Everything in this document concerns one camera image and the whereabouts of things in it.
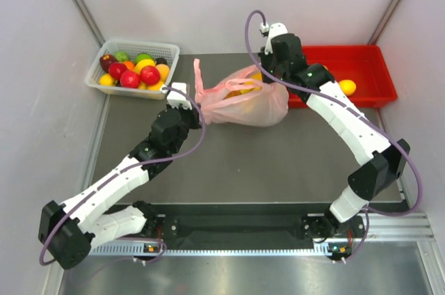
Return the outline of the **yellow banana bunch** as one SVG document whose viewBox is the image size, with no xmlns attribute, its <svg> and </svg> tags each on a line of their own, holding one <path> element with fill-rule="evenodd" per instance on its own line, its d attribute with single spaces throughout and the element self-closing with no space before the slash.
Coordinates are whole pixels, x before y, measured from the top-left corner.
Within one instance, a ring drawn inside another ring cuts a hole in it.
<svg viewBox="0 0 445 295">
<path fill-rule="evenodd" d="M 249 76 L 250 79 L 254 79 L 254 80 L 258 80 L 258 81 L 262 81 L 262 75 L 260 72 L 253 74 L 251 76 Z M 249 89 L 241 89 L 241 90 L 233 90 L 231 92 L 229 92 L 224 99 L 229 99 L 230 97 L 236 97 L 239 95 L 244 95 L 246 93 L 255 91 L 255 90 L 260 90 L 261 87 L 254 87 L 254 88 L 249 88 Z"/>
</svg>

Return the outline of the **pink translucent plastic bag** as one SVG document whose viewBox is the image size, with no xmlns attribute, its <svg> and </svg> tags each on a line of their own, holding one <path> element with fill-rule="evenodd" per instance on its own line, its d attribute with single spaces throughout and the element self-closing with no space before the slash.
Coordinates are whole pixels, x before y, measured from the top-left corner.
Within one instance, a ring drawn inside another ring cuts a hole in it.
<svg viewBox="0 0 445 295">
<path fill-rule="evenodd" d="M 265 83 L 250 79 L 259 71 L 250 65 L 224 78 L 213 88 L 205 88 L 200 59 L 193 61 L 195 73 L 195 102 L 201 105 L 208 125 L 234 123 L 253 127 L 270 127 L 281 122 L 289 110 L 289 93 L 280 83 Z M 261 87 L 244 95 L 224 97 L 233 90 Z"/>
</svg>

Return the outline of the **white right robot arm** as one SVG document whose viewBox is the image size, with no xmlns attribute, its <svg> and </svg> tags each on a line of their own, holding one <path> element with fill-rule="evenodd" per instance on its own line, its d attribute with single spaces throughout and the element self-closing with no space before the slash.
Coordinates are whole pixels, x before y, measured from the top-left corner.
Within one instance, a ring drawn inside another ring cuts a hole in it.
<svg viewBox="0 0 445 295">
<path fill-rule="evenodd" d="M 394 146 L 375 131 L 329 70 L 320 63 L 307 62 L 299 37 L 281 25 L 270 27 L 263 36 L 266 44 L 259 52 L 262 68 L 274 79 L 288 83 L 289 91 L 333 128 L 359 164 L 348 176 L 348 186 L 325 213 L 326 231 L 341 236 L 361 208 L 399 179 L 410 146 L 403 139 Z"/>
</svg>

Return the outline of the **dark fruit back in basket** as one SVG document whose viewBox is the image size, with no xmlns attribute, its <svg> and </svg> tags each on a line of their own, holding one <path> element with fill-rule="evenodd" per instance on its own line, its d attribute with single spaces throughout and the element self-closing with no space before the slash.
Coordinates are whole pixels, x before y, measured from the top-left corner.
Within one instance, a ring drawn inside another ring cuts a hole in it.
<svg viewBox="0 0 445 295">
<path fill-rule="evenodd" d="M 156 65 L 160 65 L 160 64 L 168 65 L 168 61 L 163 57 L 156 58 L 155 63 L 156 63 Z"/>
</svg>

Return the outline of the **red apple right in basket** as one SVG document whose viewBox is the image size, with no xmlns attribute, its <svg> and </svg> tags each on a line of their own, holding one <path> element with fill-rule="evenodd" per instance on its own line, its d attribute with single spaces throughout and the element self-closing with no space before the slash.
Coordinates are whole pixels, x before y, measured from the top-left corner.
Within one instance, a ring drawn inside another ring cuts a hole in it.
<svg viewBox="0 0 445 295">
<path fill-rule="evenodd" d="M 155 66 L 148 65 L 140 71 L 140 79 L 146 85 L 153 86 L 160 82 L 161 74 Z"/>
</svg>

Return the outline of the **red apple in basket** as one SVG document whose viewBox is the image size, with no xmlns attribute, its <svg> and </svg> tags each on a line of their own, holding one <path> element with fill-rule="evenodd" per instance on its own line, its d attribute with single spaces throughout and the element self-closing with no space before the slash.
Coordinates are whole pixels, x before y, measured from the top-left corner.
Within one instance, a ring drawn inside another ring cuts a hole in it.
<svg viewBox="0 0 445 295">
<path fill-rule="evenodd" d="M 120 85 L 123 88 L 138 88 L 140 85 L 140 75 L 132 70 L 126 70 L 120 77 Z"/>
<path fill-rule="evenodd" d="M 127 71 L 127 66 L 124 63 L 120 62 L 111 63 L 108 67 L 108 73 L 116 81 L 119 81 L 122 74 L 126 71 Z"/>
<path fill-rule="evenodd" d="M 153 86 L 160 82 L 161 74 L 155 66 L 148 65 L 140 71 L 140 79 L 146 85 Z"/>
</svg>

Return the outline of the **orange peach in basket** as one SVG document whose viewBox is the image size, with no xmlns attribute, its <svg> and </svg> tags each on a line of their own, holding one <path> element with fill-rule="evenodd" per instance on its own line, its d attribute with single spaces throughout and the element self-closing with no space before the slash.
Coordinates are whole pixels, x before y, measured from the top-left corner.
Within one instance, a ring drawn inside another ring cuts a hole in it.
<svg viewBox="0 0 445 295">
<path fill-rule="evenodd" d="M 166 64 L 158 64 L 155 68 L 159 71 L 160 80 L 166 81 L 170 73 L 170 67 Z"/>
</svg>

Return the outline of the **red apple middle in basket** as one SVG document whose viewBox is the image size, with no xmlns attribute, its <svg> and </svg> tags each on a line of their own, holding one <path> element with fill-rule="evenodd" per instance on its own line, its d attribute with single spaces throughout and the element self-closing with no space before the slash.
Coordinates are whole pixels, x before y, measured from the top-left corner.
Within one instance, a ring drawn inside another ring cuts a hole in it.
<svg viewBox="0 0 445 295">
<path fill-rule="evenodd" d="M 132 70 L 126 70 L 120 77 L 120 85 L 123 88 L 138 88 L 140 85 L 140 75 Z"/>
</svg>

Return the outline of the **yellow lemon in tray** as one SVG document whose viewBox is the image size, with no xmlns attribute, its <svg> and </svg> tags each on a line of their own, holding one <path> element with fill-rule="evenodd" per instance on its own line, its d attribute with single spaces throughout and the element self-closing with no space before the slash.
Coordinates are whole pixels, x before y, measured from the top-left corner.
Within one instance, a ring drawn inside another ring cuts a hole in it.
<svg viewBox="0 0 445 295">
<path fill-rule="evenodd" d="M 356 83 L 350 79 L 341 80 L 339 82 L 339 87 L 347 97 L 353 95 L 355 93 L 355 91 L 357 90 Z"/>
</svg>

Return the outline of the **yellow banana in basket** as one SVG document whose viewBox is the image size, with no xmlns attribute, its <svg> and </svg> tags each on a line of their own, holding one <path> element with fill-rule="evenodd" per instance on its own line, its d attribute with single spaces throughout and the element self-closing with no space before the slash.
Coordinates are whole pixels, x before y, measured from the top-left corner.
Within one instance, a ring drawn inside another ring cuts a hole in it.
<svg viewBox="0 0 445 295">
<path fill-rule="evenodd" d="M 147 67 L 147 66 L 155 66 L 155 65 L 156 65 L 156 64 L 155 64 L 154 60 L 146 59 L 146 60 L 140 61 L 138 64 L 135 64 L 135 67 L 134 67 L 133 71 L 134 71 L 136 74 L 140 74 L 141 70 L 142 70 L 144 67 Z"/>
</svg>

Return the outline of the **green apple in basket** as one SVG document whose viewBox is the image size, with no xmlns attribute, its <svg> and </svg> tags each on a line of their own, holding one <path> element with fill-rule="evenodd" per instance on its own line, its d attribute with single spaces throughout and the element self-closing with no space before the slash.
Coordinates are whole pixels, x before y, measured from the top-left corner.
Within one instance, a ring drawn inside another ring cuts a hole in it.
<svg viewBox="0 0 445 295">
<path fill-rule="evenodd" d="M 135 64 L 138 64 L 140 61 L 143 61 L 143 60 L 146 60 L 146 59 L 152 60 L 153 58 L 152 58 L 151 55 L 149 55 L 149 54 L 147 54 L 147 53 L 139 53 L 139 54 L 135 57 L 134 63 L 135 63 Z"/>
</svg>

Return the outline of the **red apple left in basket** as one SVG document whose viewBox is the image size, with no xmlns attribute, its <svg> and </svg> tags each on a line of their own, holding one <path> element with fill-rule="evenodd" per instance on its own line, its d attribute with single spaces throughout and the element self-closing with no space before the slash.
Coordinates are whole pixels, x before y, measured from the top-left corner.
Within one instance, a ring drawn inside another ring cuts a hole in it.
<svg viewBox="0 0 445 295">
<path fill-rule="evenodd" d="M 120 62 L 111 63 L 108 67 L 108 73 L 116 81 L 119 81 L 122 74 L 126 71 L 127 71 L 127 66 L 124 63 Z"/>
</svg>

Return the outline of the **yellow lemon in basket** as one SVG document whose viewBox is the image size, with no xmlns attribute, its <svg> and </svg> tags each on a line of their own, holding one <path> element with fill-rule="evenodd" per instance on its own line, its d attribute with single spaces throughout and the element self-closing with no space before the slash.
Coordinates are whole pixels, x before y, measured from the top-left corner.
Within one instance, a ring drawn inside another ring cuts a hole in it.
<svg viewBox="0 0 445 295">
<path fill-rule="evenodd" d="M 115 79 L 108 73 L 103 74 L 99 79 L 100 86 L 114 86 Z"/>
</svg>

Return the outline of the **green lime in basket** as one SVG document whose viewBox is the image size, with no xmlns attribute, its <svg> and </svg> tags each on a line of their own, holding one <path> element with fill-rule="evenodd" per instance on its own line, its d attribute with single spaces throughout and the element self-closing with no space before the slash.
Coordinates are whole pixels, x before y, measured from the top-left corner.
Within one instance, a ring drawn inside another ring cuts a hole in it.
<svg viewBox="0 0 445 295">
<path fill-rule="evenodd" d="M 128 55 L 127 52 L 125 51 L 117 51 L 114 53 L 114 57 L 119 61 L 119 62 L 125 62 L 125 61 L 130 61 L 130 57 Z"/>
</svg>

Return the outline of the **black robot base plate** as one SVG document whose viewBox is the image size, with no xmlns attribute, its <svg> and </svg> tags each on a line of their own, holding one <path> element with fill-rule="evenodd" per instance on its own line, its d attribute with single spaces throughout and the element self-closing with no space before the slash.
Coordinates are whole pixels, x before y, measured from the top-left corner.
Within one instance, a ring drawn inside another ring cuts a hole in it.
<svg viewBox="0 0 445 295">
<path fill-rule="evenodd" d="M 190 240 L 206 245 L 225 240 L 252 244 L 270 237 L 273 241 L 316 241 L 364 235 L 360 216 L 340 223 L 330 214 L 309 215 L 299 204 L 151 205 L 143 207 L 147 219 L 141 234 Z"/>
</svg>

